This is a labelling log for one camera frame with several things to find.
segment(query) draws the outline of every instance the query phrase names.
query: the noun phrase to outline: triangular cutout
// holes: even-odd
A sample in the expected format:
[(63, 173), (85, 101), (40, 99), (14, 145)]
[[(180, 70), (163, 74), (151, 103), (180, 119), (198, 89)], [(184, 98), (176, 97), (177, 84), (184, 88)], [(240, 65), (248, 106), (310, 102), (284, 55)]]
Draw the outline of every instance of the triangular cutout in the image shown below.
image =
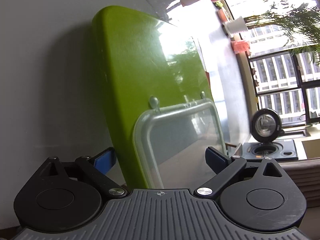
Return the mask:
[(40, 176), (46, 177), (46, 176), (56, 176), (56, 175), (58, 175), (56, 166), (54, 165), (54, 163), (48, 163), (46, 168), (41, 172)]
[(280, 171), (275, 167), (273, 163), (267, 163), (264, 171), (263, 171), (263, 176), (268, 176), (268, 177), (282, 177), (282, 174)]

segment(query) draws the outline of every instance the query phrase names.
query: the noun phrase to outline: gray gripper base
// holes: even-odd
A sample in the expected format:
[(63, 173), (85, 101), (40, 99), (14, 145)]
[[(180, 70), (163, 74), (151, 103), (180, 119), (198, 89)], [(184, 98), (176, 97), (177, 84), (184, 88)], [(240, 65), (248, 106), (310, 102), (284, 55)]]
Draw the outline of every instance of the gray gripper base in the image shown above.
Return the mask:
[(302, 240), (307, 238), (296, 228), (272, 234), (242, 229), (227, 220), (212, 200), (195, 198), (187, 189), (135, 189), (125, 198), (110, 200), (101, 214), (82, 228), (58, 234), (41, 233), (25, 228), (14, 239)]

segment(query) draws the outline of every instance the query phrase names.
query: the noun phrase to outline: transparent plastic lid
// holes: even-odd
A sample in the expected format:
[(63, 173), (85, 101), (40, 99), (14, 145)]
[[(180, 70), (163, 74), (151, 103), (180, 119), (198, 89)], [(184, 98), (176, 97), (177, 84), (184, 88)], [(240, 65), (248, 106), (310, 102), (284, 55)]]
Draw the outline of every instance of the transparent plastic lid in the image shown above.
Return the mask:
[(193, 191), (215, 175), (205, 162), (206, 148), (226, 153), (216, 107), (207, 98), (145, 111), (133, 136), (150, 188)]

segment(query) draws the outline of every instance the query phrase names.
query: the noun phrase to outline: potted plant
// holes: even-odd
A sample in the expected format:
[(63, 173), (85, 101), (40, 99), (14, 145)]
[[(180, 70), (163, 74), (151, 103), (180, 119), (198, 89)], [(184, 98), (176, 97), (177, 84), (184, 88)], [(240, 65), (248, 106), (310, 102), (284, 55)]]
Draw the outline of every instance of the potted plant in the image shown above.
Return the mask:
[(276, 4), (273, 2), (271, 8), (260, 15), (249, 17), (239, 17), (238, 19), (225, 23), (228, 33), (234, 34), (247, 31), (257, 27), (268, 25), (278, 25), (288, 37), (288, 43), (296, 46), (295, 33), (303, 36), (305, 42), (298, 51), (319, 51), (320, 44), (320, 8), (308, 6), (308, 3), (302, 3), (298, 7), (289, 5), (287, 0), (281, 0)]

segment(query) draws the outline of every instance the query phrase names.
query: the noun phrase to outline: white wall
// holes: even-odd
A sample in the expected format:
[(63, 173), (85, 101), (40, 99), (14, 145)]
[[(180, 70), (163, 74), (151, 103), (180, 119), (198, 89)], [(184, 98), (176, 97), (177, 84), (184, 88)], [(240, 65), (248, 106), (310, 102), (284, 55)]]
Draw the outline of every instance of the white wall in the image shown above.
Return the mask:
[(72, 161), (111, 146), (92, 68), (93, 16), (121, 5), (166, 19), (174, 0), (0, 0), (0, 229), (49, 156)]

